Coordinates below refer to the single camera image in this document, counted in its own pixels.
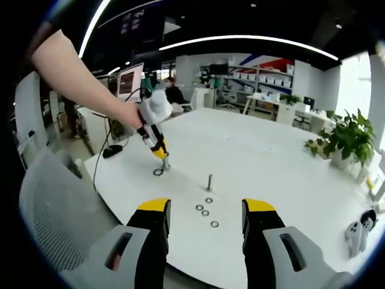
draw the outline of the white plant pot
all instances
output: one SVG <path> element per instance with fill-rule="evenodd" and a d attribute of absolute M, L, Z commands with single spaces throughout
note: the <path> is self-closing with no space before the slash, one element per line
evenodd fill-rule
<path fill-rule="evenodd" d="M 338 167 L 341 170 L 347 170 L 353 161 L 353 155 L 350 155 L 347 159 L 342 159 L 342 150 L 338 149 L 334 152 L 333 157 L 331 158 L 331 164 Z"/>

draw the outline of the gray mesh chair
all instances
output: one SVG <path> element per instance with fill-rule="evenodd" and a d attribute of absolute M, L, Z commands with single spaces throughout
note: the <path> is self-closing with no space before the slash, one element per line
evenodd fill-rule
<path fill-rule="evenodd" d="M 100 196 L 43 148 L 26 171 L 20 213 L 54 269 L 72 270 L 119 221 Z"/>

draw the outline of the ceiling light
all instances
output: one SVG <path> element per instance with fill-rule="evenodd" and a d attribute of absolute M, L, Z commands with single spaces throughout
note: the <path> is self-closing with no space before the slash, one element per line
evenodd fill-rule
<path fill-rule="evenodd" d="M 96 22 L 99 20 L 100 15 L 102 15 L 104 9 L 106 9 L 106 7 L 107 7 L 107 5 L 109 4 L 110 1 L 111 0 L 103 0 L 102 3 L 97 8 L 94 16 L 92 17 L 90 25 L 87 28 L 87 32 L 85 33 L 85 36 L 84 36 L 84 39 L 83 39 L 83 42 L 82 42 L 82 46 L 80 47 L 79 58 L 83 57 L 83 54 L 84 54 L 84 51 L 85 51 L 85 47 L 87 46 L 87 43 L 88 43 L 88 41 L 90 39 L 90 36 L 91 36 L 91 33 L 94 30 L 94 28 L 95 28 Z"/>
<path fill-rule="evenodd" d="M 117 71 L 117 70 L 119 70 L 120 69 L 120 67 L 116 67 L 116 68 L 114 68 L 113 70 L 111 70 L 110 72 L 108 72 L 107 74 L 108 75 L 111 75 L 111 74 L 113 74 L 115 71 Z"/>
<path fill-rule="evenodd" d="M 187 45 L 187 44 L 192 44 L 192 43 L 197 43 L 197 42 L 204 42 L 204 41 L 210 41 L 210 40 L 223 40 L 223 39 L 253 39 L 253 40 L 268 40 L 268 41 L 282 42 L 282 43 L 299 46 L 299 47 L 320 53 L 322 55 L 330 57 L 333 60 L 338 60 L 338 57 L 310 45 L 302 44 L 291 40 L 281 39 L 281 38 L 268 37 L 268 36 L 254 36 L 254 35 L 223 35 L 223 36 L 204 37 L 204 38 L 187 40 L 187 41 L 167 45 L 164 47 L 160 47 L 159 50 L 166 50 L 166 49 Z"/>

